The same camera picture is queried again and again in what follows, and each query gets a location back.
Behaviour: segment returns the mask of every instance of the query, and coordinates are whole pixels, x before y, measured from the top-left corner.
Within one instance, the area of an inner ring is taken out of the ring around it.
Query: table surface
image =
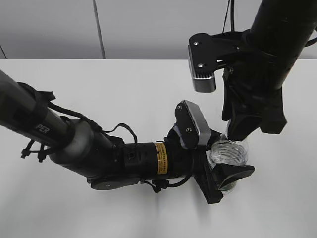
[[[317,237],[317,60],[300,59],[283,85],[288,124],[281,135],[248,138],[256,167],[219,204],[207,205],[194,179],[154,194],[148,185],[95,191],[49,159],[20,159],[28,139],[0,127],[2,238]],[[209,127],[224,131],[222,72],[217,90],[194,91],[186,60],[2,59],[0,69],[104,129],[119,122],[140,142],[163,139],[183,99],[198,104]],[[114,134],[131,143],[124,129]]]

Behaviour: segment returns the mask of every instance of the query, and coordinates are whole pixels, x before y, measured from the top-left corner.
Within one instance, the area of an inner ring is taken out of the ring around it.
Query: white wall
[[[91,0],[1,0],[8,58],[101,58]]]
[[[227,0],[96,0],[108,59],[185,59],[190,36],[222,31]],[[236,30],[261,0],[236,0]],[[2,0],[0,44],[8,58],[101,58],[92,0]],[[226,30],[229,30],[229,18]],[[301,58],[317,58],[317,45]]]

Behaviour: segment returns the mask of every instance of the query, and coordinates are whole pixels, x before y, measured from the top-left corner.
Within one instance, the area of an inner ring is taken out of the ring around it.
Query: black cylinder
[[[36,100],[0,70],[0,125],[47,146],[67,134],[68,125],[53,111],[38,108]]]
[[[316,0],[263,0],[248,35],[249,44],[278,57],[265,68],[268,90],[281,88],[317,25]]]
[[[127,174],[143,180],[180,178],[189,174],[193,158],[189,150],[166,142],[138,143],[124,147],[124,166]],[[194,172],[198,163],[194,163]]]

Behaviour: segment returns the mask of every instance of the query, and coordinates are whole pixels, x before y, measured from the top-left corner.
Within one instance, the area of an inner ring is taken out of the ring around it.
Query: black pole
[[[279,58],[268,69],[270,90],[281,88],[316,25],[316,0],[262,1],[248,40],[261,51]]]

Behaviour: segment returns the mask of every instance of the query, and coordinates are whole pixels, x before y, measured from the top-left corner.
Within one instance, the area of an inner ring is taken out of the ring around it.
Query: cable
[[[157,188],[157,187],[155,187],[155,186],[154,186],[153,184],[151,184],[150,182],[144,181],[143,183],[146,183],[146,184],[150,185],[150,186],[153,188],[153,191],[154,191],[155,193],[159,193],[159,192],[160,192],[160,189]]]
[[[127,129],[131,133],[131,135],[134,138],[134,151],[135,151],[135,153],[136,153],[136,155],[138,157],[139,156],[139,152],[138,152],[138,137],[134,133],[134,131],[131,129],[131,127],[129,127],[127,124],[119,123],[113,130],[103,130],[102,133],[112,133],[115,130],[117,130],[118,127],[123,127],[123,128]]]
[[[48,107],[55,110],[55,111],[58,111],[60,113],[63,113],[63,114],[67,114],[67,115],[70,115],[70,116],[73,116],[73,117],[76,117],[76,118],[80,118],[82,120],[85,120],[87,122],[89,122],[90,120],[88,119],[88,117],[82,115],[81,113],[78,113],[78,112],[74,112],[72,110],[69,110],[69,109],[66,109],[66,108],[62,108],[52,102],[49,102],[48,103]]]
[[[230,26],[231,31],[234,32],[234,0],[231,0],[230,4]]]
[[[188,173],[188,175],[185,178],[183,178],[181,181],[179,181],[177,183],[168,183],[166,186],[167,187],[179,187],[179,186],[183,185],[184,183],[186,183],[190,179],[192,174],[193,174],[193,171],[194,171],[194,160],[195,160],[194,159],[194,154],[192,152],[192,166],[190,168],[190,172]]]
[[[2,45],[1,45],[1,44],[0,44],[0,49],[1,49],[1,51],[2,51],[2,53],[3,53],[3,55],[4,55],[4,57],[7,59],[6,54],[5,54],[5,52],[4,52],[4,50],[3,50],[3,48],[2,48]]]
[[[228,11],[229,11],[229,5],[230,5],[230,0],[228,0],[228,6],[227,6],[227,11],[226,11],[226,16],[225,16],[225,18],[224,18],[224,23],[223,23],[222,32],[224,32],[224,28],[225,28],[225,26],[226,26],[226,21],[227,21]]]

